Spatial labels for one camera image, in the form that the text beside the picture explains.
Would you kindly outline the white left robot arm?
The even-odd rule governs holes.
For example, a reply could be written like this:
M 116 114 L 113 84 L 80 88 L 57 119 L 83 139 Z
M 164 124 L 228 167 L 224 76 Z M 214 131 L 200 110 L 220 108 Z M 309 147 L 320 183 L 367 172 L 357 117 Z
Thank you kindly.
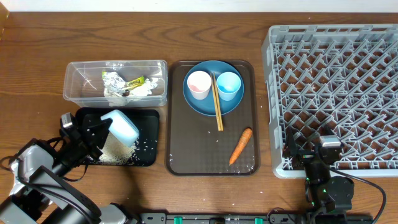
M 126 146 L 139 137 L 136 126 L 119 110 L 102 116 L 87 114 L 82 122 L 66 113 L 60 118 L 58 137 L 32 139 L 17 154 L 7 156 L 6 170 L 14 174 L 14 185 L 1 203 L 1 221 L 36 223 L 55 203 L 57 208 L 45 223 L 141 223 L 139 215 L 116 203 L 99 208 L 66 178 L 86 157 L 100 158 L 109 134 Z

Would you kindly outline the foil snack wrapper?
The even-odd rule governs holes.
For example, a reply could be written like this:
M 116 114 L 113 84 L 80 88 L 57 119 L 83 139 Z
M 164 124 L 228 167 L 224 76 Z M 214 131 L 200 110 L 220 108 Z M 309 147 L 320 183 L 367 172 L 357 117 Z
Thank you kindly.
M 102 72 L 101 74 L 105 96 L 127 96 L 129 92 L 144 84 L 144 77 L 126 82 L 117 72 Z

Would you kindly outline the white tissue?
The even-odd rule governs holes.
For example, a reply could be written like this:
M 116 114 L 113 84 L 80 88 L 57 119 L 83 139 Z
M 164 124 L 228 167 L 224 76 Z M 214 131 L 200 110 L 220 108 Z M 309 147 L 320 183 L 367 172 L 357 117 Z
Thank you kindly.
M 119 93 L 109 91 L 107 88 L 104 89 L 104 97 L 109 102 L 110 107 L 127 105 L 127 100 L 125 96 L 122 96 Z
M 158 78 L 139 77 L 126 83 L 124 89 L 128 90 L 133 96 L 147 96 L 152 94 L 152 90 L 157 88 Z

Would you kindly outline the orange carrot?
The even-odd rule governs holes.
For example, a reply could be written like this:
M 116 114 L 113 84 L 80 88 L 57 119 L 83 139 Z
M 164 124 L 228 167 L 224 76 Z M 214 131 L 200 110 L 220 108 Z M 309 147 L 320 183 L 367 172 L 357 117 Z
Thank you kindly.
M 247 143 L 251 139 L 251 136 L 252 136 L 252 129 L 246 128 L 243 131 L 242 135 L 240 136 L 239 141 L 238 141 L 231 157 L 229 158 L 229 165 L 232 165 L 236 162 L 236 160 L 238 159 L 240 154 L 243 152 L 243 149 L 246 147 Z

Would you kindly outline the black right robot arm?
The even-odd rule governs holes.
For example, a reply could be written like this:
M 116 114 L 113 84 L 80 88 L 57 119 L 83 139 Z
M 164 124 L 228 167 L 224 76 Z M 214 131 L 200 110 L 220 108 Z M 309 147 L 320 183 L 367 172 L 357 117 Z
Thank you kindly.
M 292 165 L 305 171 L 305 195 L 312 208 L 295 218 L 295 223 L 372 223 L 370 216 L 348 216 L 352 209 L 354 182 L 346 176 L 332 176 L 331 165 L 339 158 L 343 143 L 327 131 L 312 150 L 300 149 L 290 128 L 286 129 L 283 155 L 292 158 Z

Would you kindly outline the light blue bowl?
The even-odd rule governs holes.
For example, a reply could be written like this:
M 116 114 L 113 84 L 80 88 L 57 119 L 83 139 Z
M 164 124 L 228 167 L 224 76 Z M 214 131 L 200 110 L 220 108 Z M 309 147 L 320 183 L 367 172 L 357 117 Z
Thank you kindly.
M 108 128 L 112 135 L 126 147 L 131 147 L 139 138 L 139 130 L 136 125 L 120 110 L 112 110 L 100 117 L 102 121 L 111 119 Z

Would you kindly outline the pile of rice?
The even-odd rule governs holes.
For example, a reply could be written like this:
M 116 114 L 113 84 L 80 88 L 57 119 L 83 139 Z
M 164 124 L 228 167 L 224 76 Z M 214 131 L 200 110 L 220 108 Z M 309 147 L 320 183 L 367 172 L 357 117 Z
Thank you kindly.
M 131 147 L 125 146 L 112 134 L 108 135 L 99 159 L 90 156 L 84 164 L 99 166 L 151 166 L 156 160 L 157 139 L 137 139 Z

